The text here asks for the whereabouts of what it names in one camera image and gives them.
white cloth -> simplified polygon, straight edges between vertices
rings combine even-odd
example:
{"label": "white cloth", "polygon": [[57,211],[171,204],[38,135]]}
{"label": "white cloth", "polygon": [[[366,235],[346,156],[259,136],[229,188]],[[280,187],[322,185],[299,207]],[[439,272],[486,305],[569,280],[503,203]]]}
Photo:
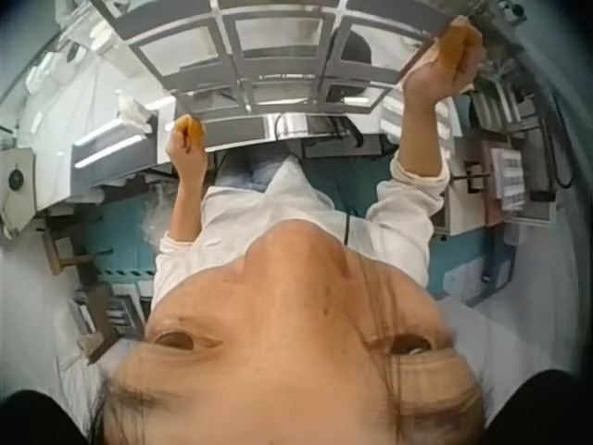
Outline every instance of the white cloth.
{"label": "white cloth", "polygon": [[[421,286],[428,282],[430,216],[443,207],[441,194],[449,171],[436,178],[405,172],[394,158],[390,181],[377,186],[378,202],[366,219],[352,217],[348,246],[368,258],[391,264]],[[347,216],[316,191],[294,157],[286,159],[265,193],[212,186],[202,202],[202,233],[193,243],[178,243],[167,234],[160,243],[153,308],[188,276],[221,266],[245,254],[274,225],[305,220],[344,240]]]}

hand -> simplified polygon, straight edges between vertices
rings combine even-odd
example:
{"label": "hand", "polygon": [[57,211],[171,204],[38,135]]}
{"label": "hand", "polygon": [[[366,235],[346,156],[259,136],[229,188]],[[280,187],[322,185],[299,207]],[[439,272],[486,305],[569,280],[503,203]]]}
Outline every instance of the hand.
{"label": "hand", "polygon": [[208,169],[208,154],[200,121],[189,115],[178,119],[167,144],[167,153],[181,183],[202,185]]}
{"label": "hand", "polygon": [[457,17],[403,80],[408,104],[434,107],[473,82],[486,56],[482,34],[466,18]]}

blue jeans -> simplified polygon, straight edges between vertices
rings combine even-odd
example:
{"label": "blue jeans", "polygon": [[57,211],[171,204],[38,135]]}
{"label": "blue jeans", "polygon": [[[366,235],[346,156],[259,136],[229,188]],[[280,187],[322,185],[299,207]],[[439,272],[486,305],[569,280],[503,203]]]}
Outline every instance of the blue jeans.
{"label": "blue jeans", "polygon": [[224,152],[214,185],[264,193],[289,156],[283,142],[231,148]]}

woman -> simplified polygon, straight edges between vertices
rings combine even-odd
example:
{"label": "woman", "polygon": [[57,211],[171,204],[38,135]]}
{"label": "woman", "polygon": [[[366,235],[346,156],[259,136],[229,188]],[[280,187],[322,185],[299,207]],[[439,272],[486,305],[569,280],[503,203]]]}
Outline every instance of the woman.
{"label": "woman", "polygon": [[472,81],[483,53],[457,20],[411,71],[392,179],[365,220],[334,210],[276,149],[264,161],[231,152],[200,203],[206,153],[196,123],[179,121],[154,310],[145,342],[107,385],[95,438],[476,442],[480,387],[424,287],[429,218],[449,177],[435,106]]}

person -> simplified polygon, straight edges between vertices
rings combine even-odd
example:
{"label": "person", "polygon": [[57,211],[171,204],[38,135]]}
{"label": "person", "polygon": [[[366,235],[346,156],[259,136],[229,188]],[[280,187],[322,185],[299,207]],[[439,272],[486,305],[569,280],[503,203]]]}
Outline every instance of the person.
{"label": "person", "polygon": [[447,52],[446,32],[402,84],[391,179],[364,219],[336,211],[277,145],[230,151],[202,199],[200,132],[177,122],[153,311],[107,382],[95,443],[477,441],[480,385],[424,290],[449,181],[435,107],[484,56],[467,20],[451,30],[465,37]]}

